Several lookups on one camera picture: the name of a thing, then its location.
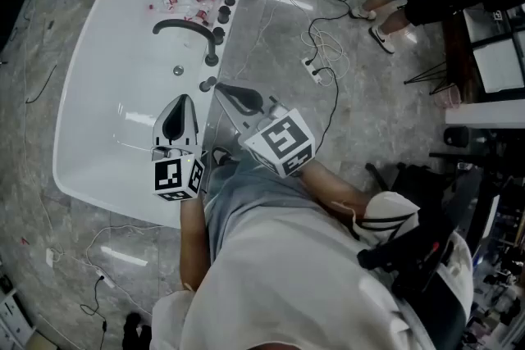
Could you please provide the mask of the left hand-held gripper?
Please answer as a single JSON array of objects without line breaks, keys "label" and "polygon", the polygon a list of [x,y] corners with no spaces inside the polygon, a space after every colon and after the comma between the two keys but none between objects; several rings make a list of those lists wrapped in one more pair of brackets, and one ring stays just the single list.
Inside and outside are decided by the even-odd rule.
[{"label": "left hand-held gripper", "polygon": [[156,197],[166,202],[182,202],[198,197],[205,165],[203,149],[197,143],[199,126],[194,102],[188,94],[171,101],[161,112],[153,126],[151,149],[151,187]]}]

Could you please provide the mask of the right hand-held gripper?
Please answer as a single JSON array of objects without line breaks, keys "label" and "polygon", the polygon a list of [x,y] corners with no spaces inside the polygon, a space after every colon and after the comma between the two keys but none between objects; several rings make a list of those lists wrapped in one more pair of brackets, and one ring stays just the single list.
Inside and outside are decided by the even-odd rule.
[{"label": "right hand-held gripper", "polygon": [[315,157],[315,139],[297,109],[275,98],[263,102],[250,84],[219,83],[214,94],[241,146],[274,174],[286,178]]}]

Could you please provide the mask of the person's left forearm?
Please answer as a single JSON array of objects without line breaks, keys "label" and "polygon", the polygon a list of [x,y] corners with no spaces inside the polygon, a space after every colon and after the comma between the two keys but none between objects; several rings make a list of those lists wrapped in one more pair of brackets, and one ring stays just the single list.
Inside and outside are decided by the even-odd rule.
[{"label": "person's left forearm", "polygon": [[180,281],[196,292],[211,266],[203,200],[200,196],[180,205]]}]

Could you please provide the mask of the black shoulder harness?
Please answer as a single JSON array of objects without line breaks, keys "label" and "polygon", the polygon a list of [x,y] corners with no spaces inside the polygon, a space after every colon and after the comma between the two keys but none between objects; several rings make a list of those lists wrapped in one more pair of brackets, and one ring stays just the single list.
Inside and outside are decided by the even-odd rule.
[{"label": "black shoulder harness", "polygon": [[358,253],[366,270],[395,271],[393,293],[399,298],[423,293],[438,267],[452,253],[452,233],[457,224],[447,215],[438,215],[371,250]]}]

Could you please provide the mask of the person's right forearm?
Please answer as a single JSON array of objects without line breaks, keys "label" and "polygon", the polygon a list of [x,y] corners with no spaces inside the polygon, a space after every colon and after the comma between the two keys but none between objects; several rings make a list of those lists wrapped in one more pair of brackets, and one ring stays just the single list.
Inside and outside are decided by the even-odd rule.
[{"label": "person's right forearm", "polygon": [[300,179],[308,193],[341,223],[362,219],[371,196],[341,179],[317,160],[301,168]]}]

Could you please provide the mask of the black curved faucet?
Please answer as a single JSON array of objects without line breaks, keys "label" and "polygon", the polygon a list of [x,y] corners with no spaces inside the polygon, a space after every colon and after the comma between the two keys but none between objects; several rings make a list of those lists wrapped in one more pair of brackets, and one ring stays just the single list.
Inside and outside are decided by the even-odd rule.
[{"label": "black curved faucet", "polygon": [[204,58],[207,66],[216,66],[219,62],[219,57],[216,53],[217,39],[214,33],[204,27],[203,25],[181,19],[167,19],[159,21],[152,29],[153,34],[159,34],[161,30],[169,28],[179,28],[190,30],[202,35],[208,41],[208,53]]}]

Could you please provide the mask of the person's black shoe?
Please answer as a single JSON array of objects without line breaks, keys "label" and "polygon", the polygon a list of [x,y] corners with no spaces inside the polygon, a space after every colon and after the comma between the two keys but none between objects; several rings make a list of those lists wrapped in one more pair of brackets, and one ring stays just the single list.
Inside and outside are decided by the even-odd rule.
[{"label": "person's black shoe", "polygon": [[239,163],[228,149],[221,146],[216,146],[212,149],[212,159],[217,167],[229,164],[237,165]]}]

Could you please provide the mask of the person's blue jeans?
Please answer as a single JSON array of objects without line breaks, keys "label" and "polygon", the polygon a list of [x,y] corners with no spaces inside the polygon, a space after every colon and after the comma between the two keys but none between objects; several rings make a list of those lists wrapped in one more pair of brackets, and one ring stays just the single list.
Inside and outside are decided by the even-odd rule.
[{"label": "person's blue jeans", "polygon": [[230,232],[258,208],[311,208],[319,206],[300,181],[282,179],[261,167],[248,154],[217,165],[210,174],[204,202],[210,259],[215,261]]}]

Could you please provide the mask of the small white power strip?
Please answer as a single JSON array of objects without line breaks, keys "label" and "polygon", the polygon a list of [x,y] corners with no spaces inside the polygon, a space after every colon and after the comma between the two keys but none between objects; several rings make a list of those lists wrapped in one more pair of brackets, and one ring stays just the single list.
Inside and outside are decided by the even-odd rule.
[{"label": "small white power strip", "polygon": [[108,276],[108,274],[103,271],[102,269],[100,268],[97,268],[96,269],[96,274],[97,276],[111,289],[114,289],[116,287],[115,283],[113,282],[113,280]]}]

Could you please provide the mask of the person's white shirt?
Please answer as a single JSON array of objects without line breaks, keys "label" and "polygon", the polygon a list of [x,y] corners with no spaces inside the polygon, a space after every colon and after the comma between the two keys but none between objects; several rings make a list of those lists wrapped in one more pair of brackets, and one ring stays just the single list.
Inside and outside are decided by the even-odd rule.
[{"label": "person's white shirt", "polygon": [[225,227],[197,289],[161,298],[150,350],[437,350],[461,333],[473,303],[473,264],[457,234],[453,252],[414,302],[393,279],[358,263],[394,227],[350,233],[310,202],[257,206]]}]

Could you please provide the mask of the black tripod stand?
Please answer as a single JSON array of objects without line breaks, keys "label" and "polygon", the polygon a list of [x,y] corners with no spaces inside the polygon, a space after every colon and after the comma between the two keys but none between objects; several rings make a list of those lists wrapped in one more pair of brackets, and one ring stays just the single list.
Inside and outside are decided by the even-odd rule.
[{"label": "black tripod stand", "polygon": [[426,82],[436,82],[436,85],[430,89],[429,95],[433,96],[444,92],[447,89],[456,85],[454,77],[448,70],[446,61],[442,61],[435,66],[432,66],[425,71],[415,75],[414,77],[405,80],[404,85],[418,84]]}]

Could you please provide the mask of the pink plastic cup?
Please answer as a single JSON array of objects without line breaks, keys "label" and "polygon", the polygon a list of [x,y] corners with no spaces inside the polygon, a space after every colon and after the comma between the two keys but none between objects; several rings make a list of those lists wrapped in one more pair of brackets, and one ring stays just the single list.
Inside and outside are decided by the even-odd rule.
[{"label": "pink plastic cup", "polygon": [[440,109],[458,108],[462,103],[461,93],[456,85],[435,93],[433,97]]}]

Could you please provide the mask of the black round stool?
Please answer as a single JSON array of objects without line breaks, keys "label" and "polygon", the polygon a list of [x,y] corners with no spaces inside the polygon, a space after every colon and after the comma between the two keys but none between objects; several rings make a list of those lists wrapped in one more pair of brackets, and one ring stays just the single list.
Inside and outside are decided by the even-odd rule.
[{"label": "black round stool", "polygon": [[444,130],[443,141],[447,146],[466,148],[470,142],[469,128],[466,126],[450,126]]}]

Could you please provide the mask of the white shelf board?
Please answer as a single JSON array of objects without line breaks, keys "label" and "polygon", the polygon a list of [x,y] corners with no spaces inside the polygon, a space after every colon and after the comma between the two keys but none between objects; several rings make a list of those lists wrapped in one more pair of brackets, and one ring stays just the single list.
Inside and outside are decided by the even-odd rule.
[{"label": "white shelf board", "polygon": [[476,129],[525,129],[525,99],[461,104],[446,110],[445,123]]}]

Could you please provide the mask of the white cabinet with black frame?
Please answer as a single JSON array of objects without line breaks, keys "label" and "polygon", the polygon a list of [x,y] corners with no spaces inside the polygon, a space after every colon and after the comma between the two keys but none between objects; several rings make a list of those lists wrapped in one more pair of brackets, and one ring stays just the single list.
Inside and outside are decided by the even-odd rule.
[{"label": "white cabinet with black frame", "polygon": [[507,11],[463,11],[472,53],[487,94],[525,93],[525,4]]}]

